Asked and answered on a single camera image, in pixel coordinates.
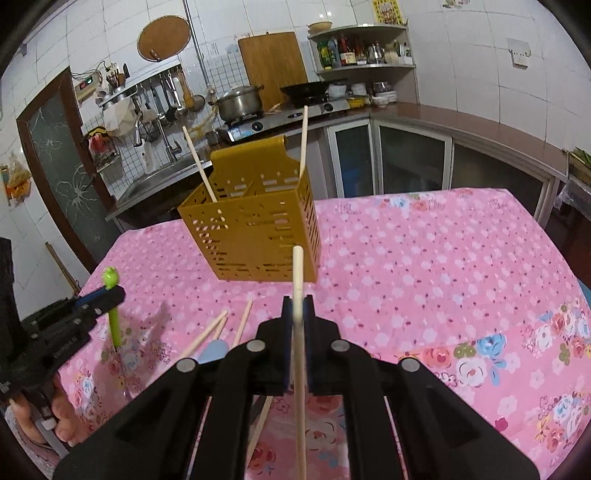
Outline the green frog-handle knife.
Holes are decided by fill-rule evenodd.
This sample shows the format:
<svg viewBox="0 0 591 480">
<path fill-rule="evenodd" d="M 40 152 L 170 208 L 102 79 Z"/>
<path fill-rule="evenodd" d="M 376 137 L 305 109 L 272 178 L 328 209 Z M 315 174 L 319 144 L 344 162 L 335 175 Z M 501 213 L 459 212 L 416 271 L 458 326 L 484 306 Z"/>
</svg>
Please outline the green frog-handle knife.
<svg viewBox="0 0 591 480">
<path fill-rule="evenodd" d="M 116 269 L 114 267 L 107 267 L 102 274 L 102 281 L 106 290 L 111 290 L 114 287 L 116 287 L 119 283 L 119 275 Z M 123 389 L 123 395 L 125 400 L 127 402 L 130 402 L 132 400 L 132 396 L 129 392 L 128 385 L 126 382 L 124 363 L 121 357 L 122 337 L 117 307 L 114 307 L 112 310 L 108 312 L 108 323 L 115 358 L 119 366 L 119 378 Z"/>
</svg>

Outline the light blue spoon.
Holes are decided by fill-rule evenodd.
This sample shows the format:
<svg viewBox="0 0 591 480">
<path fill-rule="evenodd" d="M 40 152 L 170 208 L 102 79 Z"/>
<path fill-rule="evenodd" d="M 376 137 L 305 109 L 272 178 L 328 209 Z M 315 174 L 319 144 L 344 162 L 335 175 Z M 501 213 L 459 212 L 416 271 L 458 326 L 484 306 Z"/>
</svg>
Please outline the light blue spoon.
<svg viewBox="0 0 591 480">
<path fill-rule="evenodd" d="M 204 351 L 202 351 L 198 356 L 197 363 L 206 364 L 221 360 L 226 354 L 228 354 L 228 351 L 229 346 L 225 341 L 221 339 L 211 340 Z"/>
</svg>

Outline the kitchen faucet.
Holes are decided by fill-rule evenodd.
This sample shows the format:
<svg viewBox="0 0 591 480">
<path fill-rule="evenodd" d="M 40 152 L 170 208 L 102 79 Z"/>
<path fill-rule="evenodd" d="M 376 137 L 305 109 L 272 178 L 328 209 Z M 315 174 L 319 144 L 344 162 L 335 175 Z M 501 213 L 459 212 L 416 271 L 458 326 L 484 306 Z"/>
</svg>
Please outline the kitchen faucet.
<svg viewBox="0 0 591 480">
<path fill-rule="evenodd" d="M 135 148 L 139 148 L 145 143 L 145 139 L 141 135 L 140 127 L 142 125 L 147 124 L 154 125 L 156 131 L 158 132 L 158 138 L 161 139 L 164 143 L 164 148 L 168 161 L 177 162 L 177 156 L 182 152 L 182 149 L 177 142 L 174 142 L 174 145 L 170 144 L 166 132 L 164 130 L 164 126 L 162 124 L 160 115 L 158 115 L 152 109 L 137 110 L 133 127 L 133 146 Z"/>
</svg>

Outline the pink floral tablecloth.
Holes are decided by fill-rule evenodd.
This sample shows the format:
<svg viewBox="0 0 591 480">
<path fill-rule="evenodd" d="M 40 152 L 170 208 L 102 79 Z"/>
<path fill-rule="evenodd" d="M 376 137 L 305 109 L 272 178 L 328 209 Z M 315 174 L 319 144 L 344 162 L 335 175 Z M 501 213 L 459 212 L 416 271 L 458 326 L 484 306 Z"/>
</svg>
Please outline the pink floral tablecloth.
<svg viewBox="0 0 591 480">
<path fill-rule="evenodd" d="M 590 422 L 590 308 L 574 273 L 507 191 L 319 201 L 318 315 L 376 358 L 414 356 L 549 477 Z M 181 221 L 124 233 L 107 253 L 126 292 L 123 351 L 101 320 L 61 370 L 88 430 L 141 392 L 221 313 L 249 340 L 286 283 L 218 280 Z"/>
</svg>

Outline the dark door with drawing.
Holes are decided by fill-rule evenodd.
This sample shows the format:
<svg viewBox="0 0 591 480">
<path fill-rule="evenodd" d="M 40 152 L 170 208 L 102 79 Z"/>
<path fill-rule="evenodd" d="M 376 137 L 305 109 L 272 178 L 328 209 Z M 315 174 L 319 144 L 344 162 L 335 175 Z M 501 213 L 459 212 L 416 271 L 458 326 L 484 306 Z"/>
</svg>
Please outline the dark door with drawing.
<svg viewBox="0 0 591 480">
<path fill-rule="evenodd" d="M 77 259 L 93 272 L 120 235 L 106 219 L 114 205 L 92 162 L 68 68 L 18 116 L 17 129 L 34 183 Z"/>
</svg>

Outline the wooden chopstick in holder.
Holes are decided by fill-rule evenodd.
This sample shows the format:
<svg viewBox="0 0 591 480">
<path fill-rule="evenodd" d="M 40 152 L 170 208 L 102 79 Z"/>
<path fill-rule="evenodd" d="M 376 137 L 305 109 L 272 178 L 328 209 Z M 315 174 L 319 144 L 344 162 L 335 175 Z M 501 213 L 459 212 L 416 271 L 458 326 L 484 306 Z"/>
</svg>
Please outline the wooden chopstick in holder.
<svg viewBox="0 0 591 480">
<path fill-rule="evenodd" d="M 183 135 L 184 135 L 185 141 L 187 143 L 188 149 L 189 149 L 190 154 L 192 156 L 192 159 L 193 159 L 195 165 L 197 166 L 202 183 L 204 184 L 205 189 L 207 190 L 207 194 L 208 194 L 209 198 L 211 198 L 211 202 L 217 203 L 217 197 L 215 196 L 215 193 L 213 192 L 213 189 L 211 188 L 211 184 L 209 183 L 209 180 L 205 174 L 204 167 L 202 167 L 201 160 L 197 154 L 197 150 L 195 150 L 195 148 L 194 148 L 193 142 L 191 140 L 191 137 L 189 135 L 189 132 L 188 132 L 186 126 L 184 126 L 184 125 L 182 126 L 182 131 L 183 131 Z"/>
<path fill-rule="evenodd" d="M 307 150 L 308 150 L 308 105 L 304 105 L 303 125 L 301 126 L 301 156 L 300 169 L 298 176 L 303 178 L 305 165 L 307 165 Z"/>
</svg>

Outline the yellow slotted utensil holder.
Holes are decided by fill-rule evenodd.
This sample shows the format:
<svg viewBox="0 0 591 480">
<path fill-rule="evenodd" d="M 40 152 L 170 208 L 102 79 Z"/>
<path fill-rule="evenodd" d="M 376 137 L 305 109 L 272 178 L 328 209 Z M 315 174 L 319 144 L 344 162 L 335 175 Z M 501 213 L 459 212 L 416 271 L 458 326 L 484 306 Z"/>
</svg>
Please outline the yellow slotted utensil holder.
<svg viewBox="0 0 591 480">
<path fill-rule="evenodd" d="M 274 136 L 211 154 L 211 176 L 178 207 L 218 279 L 290 282 L 293 248 L 304 250 L 304 280 L 315 283 L 322 241 L 301 161 Z"/>
</svg>

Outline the gas stove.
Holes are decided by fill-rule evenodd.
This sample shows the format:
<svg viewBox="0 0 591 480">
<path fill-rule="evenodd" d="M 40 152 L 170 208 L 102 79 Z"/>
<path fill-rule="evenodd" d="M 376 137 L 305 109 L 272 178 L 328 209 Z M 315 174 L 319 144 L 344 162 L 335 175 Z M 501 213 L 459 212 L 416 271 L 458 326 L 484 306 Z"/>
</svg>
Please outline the gas stove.
<svg viewBox="0 0 591 480">
<path fill-rule="evenodd" d="M 349 109 L 349 102 L 346 99 L 311 105 L 308 106 L 308 120 L 311 121 L 312 119 L 322 118 L 332 114 L 341 114 Z M 301 126 L 303 125 L 303 121 L 304 108 L 290 109 L 280 111 L 279 113 L 263 115 L 260 118 L 252 118 L 228 128 L 221 128 L 217 130 L 217 133 L 221 136 L 223 142 L 232 144 L 242 142 L 249 137 L 277 131 L 284 127 Z"/>
</svg>

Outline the stainless steel cooking pot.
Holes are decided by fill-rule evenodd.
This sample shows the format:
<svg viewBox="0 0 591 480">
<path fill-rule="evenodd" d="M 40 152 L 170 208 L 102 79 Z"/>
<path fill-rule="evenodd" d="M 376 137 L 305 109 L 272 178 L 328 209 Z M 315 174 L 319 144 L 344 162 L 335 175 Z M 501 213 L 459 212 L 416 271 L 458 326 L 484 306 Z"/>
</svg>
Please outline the stainless steel cooking pot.
<svg viewBox="0 0 591 480">
<path fill-rule="evenodd" d="M 263 89 L 263 85 L 243 85 L 232 88 L 214 102 L 219 116 L 225 123 L 232 123 L 262 114 L 263 100 L 260 97 L 260 91 Z"/>
</svg>

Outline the wooden cutting board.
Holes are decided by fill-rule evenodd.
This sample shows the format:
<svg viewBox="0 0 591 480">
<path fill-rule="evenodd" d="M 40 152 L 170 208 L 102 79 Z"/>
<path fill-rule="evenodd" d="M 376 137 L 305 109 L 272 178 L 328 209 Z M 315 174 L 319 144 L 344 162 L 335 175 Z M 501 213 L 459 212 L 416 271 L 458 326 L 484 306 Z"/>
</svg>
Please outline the wooden cutting board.
<svg viewBox="0 0 591 480">
<path fill-rule="evenodd" d="M 266 33 L 238 40 L 245 71 L 252 86 L 263 86 L 259 92 L 263 110 L 287 102 L 281 87 L 308 82 L 300 45 L 294 32 Z"/>
</svg>

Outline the black frying pan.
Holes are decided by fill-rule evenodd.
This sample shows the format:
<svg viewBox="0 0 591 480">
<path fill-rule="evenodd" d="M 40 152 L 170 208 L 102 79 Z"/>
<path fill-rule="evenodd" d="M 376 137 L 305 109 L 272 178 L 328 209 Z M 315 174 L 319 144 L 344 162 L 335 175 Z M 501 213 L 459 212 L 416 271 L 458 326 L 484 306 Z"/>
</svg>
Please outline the black frying pan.
<svg viewBox="0 0 591 480">
<path fill-rule="evenodd" d="M 280 92 L 287 95 L 294 108 L 318 105 L 328 99 L 329 82 L 315 81 L 283 86 Z"/>
</svg>

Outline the corner wall shelf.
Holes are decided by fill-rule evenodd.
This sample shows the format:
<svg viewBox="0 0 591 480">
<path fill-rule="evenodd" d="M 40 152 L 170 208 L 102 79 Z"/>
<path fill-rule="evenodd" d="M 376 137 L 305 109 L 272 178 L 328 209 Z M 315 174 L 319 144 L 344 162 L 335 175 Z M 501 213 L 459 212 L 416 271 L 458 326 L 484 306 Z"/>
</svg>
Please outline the corner wall shelf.
<svg viewBox="0 0 591 480">
<path fill-rule="evenodd" d="M 325 81 L 391 86 L 402 103 L 418 104 L 417 65 L 410 32 L 400 24 L 360 24 L 308 36 L 315 75 Z"/>
</svg>

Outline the white wall socket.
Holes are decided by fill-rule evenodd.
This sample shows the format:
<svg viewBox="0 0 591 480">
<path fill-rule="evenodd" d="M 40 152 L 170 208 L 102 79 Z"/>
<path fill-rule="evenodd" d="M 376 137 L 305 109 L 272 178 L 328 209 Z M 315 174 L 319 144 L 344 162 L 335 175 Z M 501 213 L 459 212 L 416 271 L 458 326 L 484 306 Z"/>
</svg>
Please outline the white wall socket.
<svg viewBox="0 0 591 480">
<path fill-rule="evenodd" d="M 513 38 L 507 39 L 508 50 L 515 68 L 527 69 L 532 55 L 528 42 Z"/>
</svg>

